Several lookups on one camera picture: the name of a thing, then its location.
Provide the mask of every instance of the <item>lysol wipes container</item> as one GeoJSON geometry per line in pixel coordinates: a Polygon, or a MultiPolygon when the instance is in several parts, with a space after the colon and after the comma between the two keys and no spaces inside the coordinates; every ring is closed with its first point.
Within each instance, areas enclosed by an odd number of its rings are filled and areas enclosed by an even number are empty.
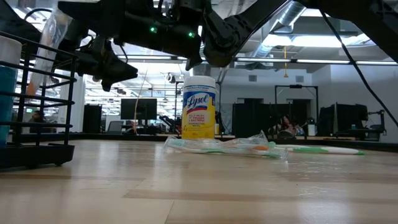
{"type": "Polygon", "coordinates": [[[216,82],[207,76],[185,79],[183,86],[182,138],[214,138],[216,82]]]}

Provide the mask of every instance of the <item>lysol logo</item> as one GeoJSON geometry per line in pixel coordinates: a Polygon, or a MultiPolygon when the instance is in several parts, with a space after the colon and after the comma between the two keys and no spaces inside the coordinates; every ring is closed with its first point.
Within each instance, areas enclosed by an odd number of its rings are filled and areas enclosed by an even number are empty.
{"type": "Polygon", "coordinates": [[[206,93],[198,93],[187,99],[187,114],[198,111],[198,110],[207,110],[207,105],[209,101],[209,94],[206,93]]]}

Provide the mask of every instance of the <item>white wall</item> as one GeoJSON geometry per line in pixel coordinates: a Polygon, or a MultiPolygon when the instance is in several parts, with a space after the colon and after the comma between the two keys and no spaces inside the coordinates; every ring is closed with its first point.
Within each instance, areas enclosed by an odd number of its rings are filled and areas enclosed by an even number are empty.
{"type": "MultiPolygon", "coordinates": [[[[387,66],[361,66],[365,79],[376,95],[384,102],[395,118],[398,117],[398,68],[387,66]]],[[[352,66],[331,66],[331,92],[335,101],[341,104],[362,104],[368,111],[379,111],[382,106],[366,89],[358,73],[352,66]]],[[[371,120],[380,124],[380,116],[372,115],[371,120]]],[[[387,136],[382,136],[383,142],[398,142],[398,128],[386,114],[387,136]]]]}
{"type": "MultiPolygon", "coordinates": [[[[275,103],[275,85],[311,85],[312,76],[306,70],[228,70],[222,84],[221,102],[237,103],[238,98],[262,98],[264,103],[275,103]],[[257,82],[249,82],[249,75],[257,75],[257,82]],[[296,75],[304,76],[303,83],[296,82],[296,75]]],[[[314,99],[307,89],[278,88],[278,103],[286,103],[286,99],[314,99]]]]}
{"type": "MultiPolygon", "coordinates": [[[[83,117],[84,117],[84,108],[85,108],[85,93],[86,93],[86,84],[85,78],[75,75],[77,82],[73,84],[73,96],[72,100],[75,102],[72,105],[72,112],[70,115],[70,124],[73,125],[70,128],[71,132],[82,132],[83,131],[83,117]]],[[[60,98],[67,100],[69,93],[69,85],[61,86],[60,98]]],[[[67,107],[62,106],[58,111],[58,123],[65,124],[67,119],[67,107]]],[[[65,131],[65,128],[57,128],[58,132],[65,131]]]]}
{"type": "MultiPolygon", "coordinates": [[[[290,89],[278,88],[278,103],[287,103],[286,99],[314,99],[315,97],[305,88],[290,89]]],[[[274,86],[223,86],[221,93],[222,103],[237,103],[238,98],[261,98],[264,103],[275,103],[274,86]]]]}
{"type": "MultiPolygon", "coordinates": [[[[317,70],[312,74],[312,85],[318,87],[318,97],[319,97],[319,110],[322,107],[328,107],[335,103],[333,92],[332,92],[332,82],[331,82],[331,66],[326,65],[323,68],[317,70]]],[[[317,107],[315,99],[311,102],[311,114],[312,117],[316,119],[317,117],[317,107]]]]}

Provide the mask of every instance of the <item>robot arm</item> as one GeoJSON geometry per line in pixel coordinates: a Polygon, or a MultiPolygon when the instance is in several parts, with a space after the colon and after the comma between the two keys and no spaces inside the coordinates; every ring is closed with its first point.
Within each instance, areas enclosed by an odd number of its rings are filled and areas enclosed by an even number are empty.
{"type": "MultiPolygon", "coordinates": [[[[59,2],[59,8],[116,44],[130,43],[188,58],[186,69],[201,63],[200,42],[207,61],[225,67],[250,36],[290,0],[257,0],[244,12],[222,19],[210,0],[175,1],[162,15],[152,0],[59,2]],[[198,26],[203,26],[201,37],[198,26]]],[[[298,0],[337,19],[356,24],[393,60],[398,61],[398,14],[381,0],[298,0]]]]}
{"type": "MultiPolygon", "coordinates": [[[[229,27],[232,41],[217,34],[215,28],[207,26],[210,36],[204,39],[203,53],[207,61],[225,67],[232,61],[251,34],[262,27],[275,13],[282,10],[289,0],[258,0],[246,11],[224,20],[212,20],[215,27],[229,27]]],[[[398,13],[384,1],[377,0],[298,0],[307,8],[319,9],[331,17],[351,21],[373,40],[388,56],[398,62],[398,13]]]]}

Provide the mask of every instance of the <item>white lid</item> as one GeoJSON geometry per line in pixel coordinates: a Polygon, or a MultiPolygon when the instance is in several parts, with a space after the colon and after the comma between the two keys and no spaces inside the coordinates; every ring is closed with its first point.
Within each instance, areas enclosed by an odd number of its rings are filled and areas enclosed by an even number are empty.
{"type": "Polygon", "coordinates": [[[184,86],[189,86],[189,85],[207,85],[216,88],[216,80],[208,76],[197,75],[197,76],[187,77],[184,80],[184,86]]]}
{"type": "Polygon", "coordinates": [[[0,60],[19,65],[22,44],[16,40],[0,36],[0,60]]]}

